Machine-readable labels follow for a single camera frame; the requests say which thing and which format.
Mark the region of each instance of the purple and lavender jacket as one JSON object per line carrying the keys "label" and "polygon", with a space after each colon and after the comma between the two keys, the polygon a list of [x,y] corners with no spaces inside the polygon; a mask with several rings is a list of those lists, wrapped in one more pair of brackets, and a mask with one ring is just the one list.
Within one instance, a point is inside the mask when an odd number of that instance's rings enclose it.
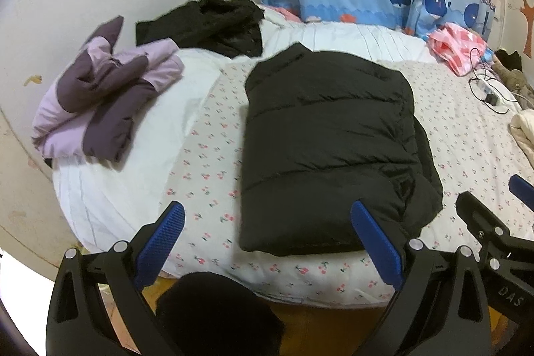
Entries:
{"label": "purple and lavender jacket", "polygon": [[134,115],[182,76],[171,39],[113,54],[123,21],[119,16],[99,26],[41,100],[31,138],[44,158],[85,154],[119,161]]}

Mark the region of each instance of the black jacket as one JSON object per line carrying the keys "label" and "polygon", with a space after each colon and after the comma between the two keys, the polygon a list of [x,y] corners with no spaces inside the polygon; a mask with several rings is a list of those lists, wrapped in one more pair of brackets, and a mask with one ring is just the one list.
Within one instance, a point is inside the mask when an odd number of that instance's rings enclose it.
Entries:
{"label": "black jacket", "polygon": [[257,64],[245,90],[242,249],[360,250],[356,200],[408,237],[441,210],[441,182],[400,72],[298,43]]}
{"label": "black jacket", "polygon": [[137,45],[171,38],[234,58],[261,56],[263,11],[251,0],[189,1],[152,22],[137,23]]}

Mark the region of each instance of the white floor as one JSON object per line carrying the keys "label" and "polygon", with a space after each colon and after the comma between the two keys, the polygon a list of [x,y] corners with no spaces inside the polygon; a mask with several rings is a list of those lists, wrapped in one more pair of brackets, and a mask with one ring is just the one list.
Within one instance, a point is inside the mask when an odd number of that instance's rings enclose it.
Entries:
{"label": "white floor", "polygon": [[0,260],[0,298],[26,341],[46,356],[46,318],[54,283],[4,252]]}

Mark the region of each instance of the bed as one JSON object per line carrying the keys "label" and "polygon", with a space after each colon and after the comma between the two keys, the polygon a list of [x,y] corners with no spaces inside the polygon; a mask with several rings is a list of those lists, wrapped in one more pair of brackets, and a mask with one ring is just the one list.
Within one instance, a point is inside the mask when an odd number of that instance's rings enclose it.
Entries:
{"label": "bed", "polygon": [[[455,251],[477,242],[456,217],[458,193],[471,191],[511,234],[534,240],[534,216],[508,192],[532,169],[507,132],[512,114],[495,114],[471,94],[466,78],[437,63],[425,42],[382,26],[299,24],[267,10],[261,24],[268,58],[300,41],[312,50],[346,51],[400,70],[416,101],[443,188],[443,211],[423,229],[427,246]],[[92,158],[54,161],[54,188],[71,228],[91,252],[129,240],[170,200],[186,209],[186,226],[164,271],[228,275],[273,300],[320,307],[382,305],[393,293],[364,251],[277,258],[244,252],[239,229],[239,161],[246,116],[242,82],[259,59],[198,49],[179,52],[184,77],[147,108],[121,164]]]}

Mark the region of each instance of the blue textured pad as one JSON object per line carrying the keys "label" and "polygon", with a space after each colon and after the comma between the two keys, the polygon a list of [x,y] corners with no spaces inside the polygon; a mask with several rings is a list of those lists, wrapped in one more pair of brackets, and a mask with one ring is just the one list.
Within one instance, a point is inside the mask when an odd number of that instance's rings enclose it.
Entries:
{"label": "blue textured pad", "polygon": [[386,284],[393,286],[395,290],[400,290],[404,283],[400,255],[360,201],[352,205],[350,221],[373,260],[380,278]]}
{"label": "blue textured pad", "polygon": [[512,175],[510,181],[508,181],[508,189],[517,198],[519,198],[525,206],[534,211],[534,187],[523,180],[520,176]]}
{"label": "blue textured pad", "polygon": [[156,281],[184,225],[184,206],[177,202],[137,256],[133,284],[139,291]]}

